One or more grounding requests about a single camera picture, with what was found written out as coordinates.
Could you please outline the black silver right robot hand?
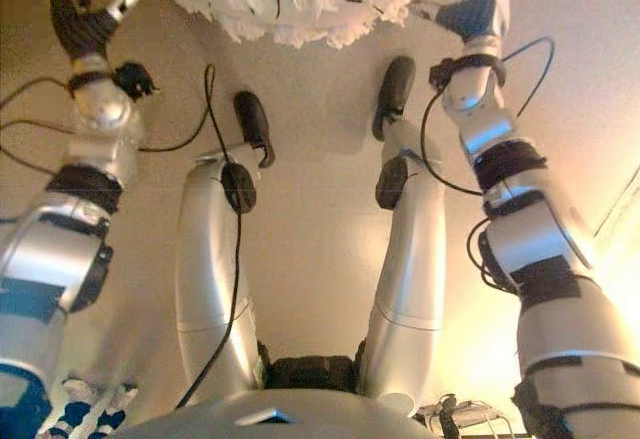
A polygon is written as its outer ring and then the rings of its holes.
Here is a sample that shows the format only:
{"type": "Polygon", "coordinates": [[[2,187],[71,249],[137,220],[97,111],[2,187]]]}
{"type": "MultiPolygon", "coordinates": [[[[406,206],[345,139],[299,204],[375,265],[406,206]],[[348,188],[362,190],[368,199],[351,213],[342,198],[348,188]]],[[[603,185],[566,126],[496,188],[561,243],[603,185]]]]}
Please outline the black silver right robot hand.
{"type": "Polygon", "coordinates": [[[510,0],[459,0],[449,4],[411,0],[409,11],[457,35],[464,43],[484,36],[504,38],[510,25],[510,0]]]}

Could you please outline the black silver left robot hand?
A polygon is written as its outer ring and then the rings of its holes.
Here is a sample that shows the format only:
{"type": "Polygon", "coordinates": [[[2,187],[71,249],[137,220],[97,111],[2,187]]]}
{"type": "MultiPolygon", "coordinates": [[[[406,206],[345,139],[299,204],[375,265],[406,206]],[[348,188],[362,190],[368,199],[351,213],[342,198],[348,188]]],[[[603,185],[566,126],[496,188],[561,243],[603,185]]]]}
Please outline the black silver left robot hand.
{"type": "Polygon", "coordinates": [[[111,0],[92,9],[92,0],[49,0],[54,32],[72,61],[85,56],[107,57],[107,44],[140,0],[111,0]]]}

